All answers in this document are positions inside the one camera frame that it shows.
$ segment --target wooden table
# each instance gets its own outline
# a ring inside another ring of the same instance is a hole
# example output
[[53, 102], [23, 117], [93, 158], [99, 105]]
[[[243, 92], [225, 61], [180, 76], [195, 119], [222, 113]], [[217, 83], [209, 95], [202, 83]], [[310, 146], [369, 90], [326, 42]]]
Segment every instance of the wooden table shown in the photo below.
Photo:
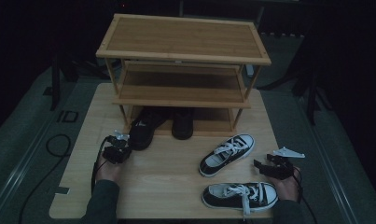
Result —
[[[77, 138], [60, 187], [69, 194], [56, 194], [49, 210], [53, 218], [81, 218], [91, 197], [91, 169], [101, 142], [124, 123], [112, 84], [100, 84]], [[155, 135], [149, 148], [133, 151], [124, 164], [118, 199], [119, 218], [242, 218], [242, 211], [211, 209], [201, 200], [202, 191], [211, 184], [266, 181], [252, 163], [264, 162], [265, 155], [278, 149], [272, 126], [259, 91], [250, 92], [252, 106], [241, 115], [237, 133], [256, 139], [254, 151], [245, 159], [229, 164], [212, 178], [199, 174], [202, 158], [225, 137], [193, 136], [176, 140], [170, 135]], [[250, 217], [270, 217], [271, 211]]]

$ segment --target floor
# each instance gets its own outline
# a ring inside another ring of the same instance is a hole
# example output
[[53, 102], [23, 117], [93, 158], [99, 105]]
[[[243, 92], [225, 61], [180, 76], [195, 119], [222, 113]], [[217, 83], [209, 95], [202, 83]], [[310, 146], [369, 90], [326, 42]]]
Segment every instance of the floor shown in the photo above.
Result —
[[[272, 66], [262, 69], [256, 87], [280, 78], [301, 42], [301, 38], [287, 36], [262, 35], [261, 38]], [[0, 223], [19, 222], [19, 214], [22, 223], [77, 223], [77, 220], [49, 217], [49, 206], [67, 158], [50, 156], [47, 146], [57, 154], [72, 149], [95, 88], [105, 80], [84, 71], [80, 71], [77, 83], [63, 79], [62, 100], [55, 111], [49, 111], [51, 99], [42, 93], [51, 83], [50, 71], [38, 77], [0, 129]], [[307, 155], [304, 160], [292, 162], [302, 169], [304, 195], [318, 223], [376, 223], [376, 193], [337, 116], [318, 101], [314, 114], [316, 125], [311, 125], [305, 115], [307, 97], [296, 97], [290, 92], [295, 81], [261, 93], [279, 147], [286, 146]], [[77, 122], [60, 121], [62, 111], [77, 112]], [[60, 133], [69, 136], [71, 146], [64, 137], [51, 139]], [[302, 209], [307, 223], [313, 223], [307, 206], [303, 204]], [[246, 221], [272, 222], [270, 219]], [[239, 223], [242, 220], [200, 222]]]

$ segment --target dark background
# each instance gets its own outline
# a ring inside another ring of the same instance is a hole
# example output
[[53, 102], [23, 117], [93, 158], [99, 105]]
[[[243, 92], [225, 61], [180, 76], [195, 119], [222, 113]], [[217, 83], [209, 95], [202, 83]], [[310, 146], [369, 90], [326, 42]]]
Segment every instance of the dark background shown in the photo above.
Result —
[[[316, 73], [376, 188], [376, 1], [184, 1], [185, 14], [205, 17], [255, 20], [262, 7], [260, 33], [305, 36], [299, 83]], [[95, 63], [115, 12], [178, 16], [179, 1], [0, 0], [0, 126], [55, 55]]]

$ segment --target white shoelace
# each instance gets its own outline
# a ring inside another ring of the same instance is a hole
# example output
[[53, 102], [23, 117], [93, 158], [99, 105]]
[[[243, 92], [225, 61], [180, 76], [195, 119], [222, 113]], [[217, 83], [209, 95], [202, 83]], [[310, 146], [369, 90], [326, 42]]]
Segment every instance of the white shoelace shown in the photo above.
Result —
[[252, 199], [259, 203], [263, 202], [262, 183], [258, 183], [257, 187], [253, 187], [253, 186], [247, 187], [245, 185], [238, 185], [237, 187], [229, 187], [225, 189], [224, 194], [227, 195], [230, 193], [230, 191], [234, 191], [235, 193], [242, 196], [244, 215], [251, 214], [251, 208], [249, 207], [249, 200]]
[[222, 152], [227, 152], [228, 154], [235, 155], [239, 150], [243, 150], [247, 148], [247, 144], [237, 138], [236, 141], [234, 139], [231, 139], [231, 143], [224, 143], [222, 146], [218, 147], [214, 150], [215, 154], [220, 154]]

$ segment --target black cable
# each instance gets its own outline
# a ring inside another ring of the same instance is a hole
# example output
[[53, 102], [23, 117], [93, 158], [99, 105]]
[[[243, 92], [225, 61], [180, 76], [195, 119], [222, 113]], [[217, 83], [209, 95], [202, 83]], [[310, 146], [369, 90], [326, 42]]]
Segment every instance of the black cable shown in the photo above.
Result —
[[98, 165], [98, 160], [100, 159], [101, 156], [101, 151], [104, 147], [105, 142], [108, 140], [108, 137], [104, 138], [103, 143], [101, 143], [100, 149], [98, 149], [98, 154], [97, 154], [97, 160], [95, 161], [93, 167], [92, 167], [92, 173], [91, 173], [91, 194], [94, 191], [94, 186], [95, 186], [95, 176], [97, 176], [98, 170], [101, 168], [101, 166], [104, 165], [104, 163], [97, 168]]
[[[56, 137], [65, 137], [66, 140], [68, 141], [68, 147], [65, 149], [65, 152], [62, 154], [62, 155], [57, 155], [53, 152], [50, 151], [49, 149], [49, 142], [51, 140], [53, 140], [54, 138]], [[63, 134], [63, 133], [60, 133], [60, 134], [57, 134], [57, 135], [54, 135], [53, 137], [51, 137], [47, 143], [46, 143], [46, 150], [48, 151], [48, 153], [52, 156], [55, 156], [55, 157], [58, 157], [60, 158], [57, 163], [51, 168], [51, 170], [39, 181], [39, 183], [34, 187], [34, 189], [30, 192], [30, 194], [28, 195], [28, 197], [25, 199], [22, 207], [21, 207], [21, 210], [20, 210], [20, 213], [19, 213], [19, 224], [22, 223], [22, 214], [24, 213], [24, 209], [25, 209], [25, 206], [27, 205], [28, 201], [30, 200], [30, 198], [33, 196], [33, 194], [35, 193], [35, 191], [39, 188], [39, 186], [43, 183], [43, 181], [45, 181], [45, 179], [51, 174], [51, 172], [53, 172], [59, 165], [60, 163], [63, 161], [64, 158], [66, 157], [69, 157], [71, 154], [68, 153], [69, 149], [71, 147], [71, 139], [68, 137], [68, 135], [66, 134]]]
[[296, 180], [296, 182], [298, 183], [298, 186], [299, 186], [299, 198], [298, 198], [298, 202], [300, 203], [300, 199], [302, 199], [304, 201], [304, 203], [306, 204], [307, 208], [309, 209], [310, 211], [310, 214], [312, 215], [313, 217], [313, 222], [315, 224], [317, 224], [317, 220], [316, 220], [316, 216], [315, 214], [313, 213], [313, 209], [311, 208], [311, 206], [307, 203], [306, 199], [304, 198], [303, 196], [303, 187], [301, 186], [301, 182], [303, 181], [303, 176], [301, 175], [301, 172], [298, 168], [296, 167], [293, 167], [296, 171], [298, 171], [299, 173], [299, 177], [300, 177], [300, 180], [298, 180], [298, 178], [295, 176], [295, 175], [292, 175], [293, 178]]

